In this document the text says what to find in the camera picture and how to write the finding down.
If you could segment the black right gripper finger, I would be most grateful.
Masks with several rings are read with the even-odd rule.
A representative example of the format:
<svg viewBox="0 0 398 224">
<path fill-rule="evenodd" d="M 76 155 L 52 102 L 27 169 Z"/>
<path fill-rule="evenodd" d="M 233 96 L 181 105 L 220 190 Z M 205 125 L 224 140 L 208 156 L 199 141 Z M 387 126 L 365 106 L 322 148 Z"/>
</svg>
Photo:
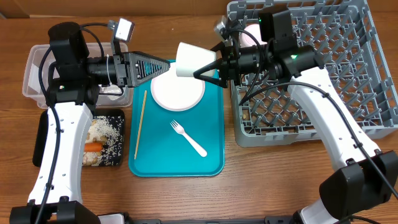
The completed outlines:
<svg viewBox="0 0 398 224">
<path fill-rule="evenodd" d="M 222 58 L 205 65 L 193 72 L 196 79 L 217 85 L 222 88 L 228 87 L 228 64 Z"/>
<path fill-rule="evenodd" d="M 218 52 L 220 51 L 221 53 L 226 52 L 227 48 L 231 47 L 230 42 L 227 40 L 226 42 L 219 42 L 218 44 L 216 44 L 214 47 L 212 47 L 210 50 L 213 52 Z"/>
</svg>

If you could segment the white napkin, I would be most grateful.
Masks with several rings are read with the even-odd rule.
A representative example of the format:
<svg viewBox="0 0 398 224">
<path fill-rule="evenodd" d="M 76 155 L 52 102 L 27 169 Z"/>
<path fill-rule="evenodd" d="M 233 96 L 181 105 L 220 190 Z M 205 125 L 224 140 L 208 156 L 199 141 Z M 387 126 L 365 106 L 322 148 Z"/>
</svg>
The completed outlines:
<svg viewBox="0 0 398 224">
<path fill-rule="evenodd" d="M 109 98 L 111 101 L 114 101 L 124 95 L 124 88 L 118 87 L 116 85 L 101 87 L 99 95 L 105 96 Z"/>
</svg>

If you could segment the frosted white cup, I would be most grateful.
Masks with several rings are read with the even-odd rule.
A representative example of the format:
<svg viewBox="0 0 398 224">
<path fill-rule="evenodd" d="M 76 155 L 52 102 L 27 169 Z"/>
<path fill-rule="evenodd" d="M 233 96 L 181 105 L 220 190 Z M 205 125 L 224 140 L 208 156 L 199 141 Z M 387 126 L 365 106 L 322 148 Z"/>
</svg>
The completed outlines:
<svg viewBox="0 0 398 224">
<path fill-rule="evenodd" d="M 216 52 L 184 42 L 179 43 L 175 68 L 178 77 L 193 77 L 198 69 L 216 60 Z"/>
</svg>

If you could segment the orange carrot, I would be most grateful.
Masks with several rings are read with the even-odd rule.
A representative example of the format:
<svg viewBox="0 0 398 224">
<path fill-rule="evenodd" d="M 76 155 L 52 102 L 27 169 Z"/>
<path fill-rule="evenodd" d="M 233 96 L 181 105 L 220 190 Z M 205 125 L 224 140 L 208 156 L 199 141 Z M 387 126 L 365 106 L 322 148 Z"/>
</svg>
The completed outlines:
<svg viewBox="0 0 398 224">
<path fill-rule="evenodd" d="M 100 142 L 89 142 L 84 146 L 85 152 L 100 152 L 103 149 L 103 145 Z"/>
</svg>

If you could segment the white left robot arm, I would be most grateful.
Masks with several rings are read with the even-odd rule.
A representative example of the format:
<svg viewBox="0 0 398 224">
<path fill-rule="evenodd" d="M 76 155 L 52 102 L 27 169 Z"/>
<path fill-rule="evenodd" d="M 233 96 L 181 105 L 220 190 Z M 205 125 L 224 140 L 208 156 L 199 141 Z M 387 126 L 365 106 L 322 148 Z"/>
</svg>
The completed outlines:
<svg viewBox="0 0 398 224">
<path fill-rule="evenodd" d="M 102 86 L 137 87 L 167 72 L 167 60 L 143 52 L 122 52 L 134 24 L 120 19 L 113 32 L 112 54 L 90 57 L 83 33 L 88 24 L 63 22 L 49 29 L 47 81 L 40 81 L 47 110 L 47 138 L 38 178 L 27 205 L 11 210 L 11 223 L 130 223 L 126 213 L 96 215 L 83 205 L 83 151 Z"/>
</svg>

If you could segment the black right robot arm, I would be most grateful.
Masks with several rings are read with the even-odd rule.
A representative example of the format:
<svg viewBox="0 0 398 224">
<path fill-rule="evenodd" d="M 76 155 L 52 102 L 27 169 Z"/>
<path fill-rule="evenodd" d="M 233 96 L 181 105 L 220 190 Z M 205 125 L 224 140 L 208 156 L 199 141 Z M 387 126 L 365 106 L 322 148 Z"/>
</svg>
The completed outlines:
<svg viewBox="0 0 398 224">
<path fill-rule="evenodd" d="M 240 47 L 238 21 L 217 26 L 223 42 L 214 47 L 221 58 L 193 71 L 199 80 L 220 87 L 240 82 L 242 75 L 265 72 L 274 87 L 284 87 L 319 134 L 333 174 L 319 188 L 313 204 L 296 211 L 292 223 L 348 223 L 356 214 L 397 196 L 397 154 L 382 152 L 360 128 L 332 85 L 321 56 L 310 45 L 298 46 L 290 11 L 284 6 L 262 10 L 261 38 Z M 224 41 L 232 40 L 232 46 Z"/>
</svg>

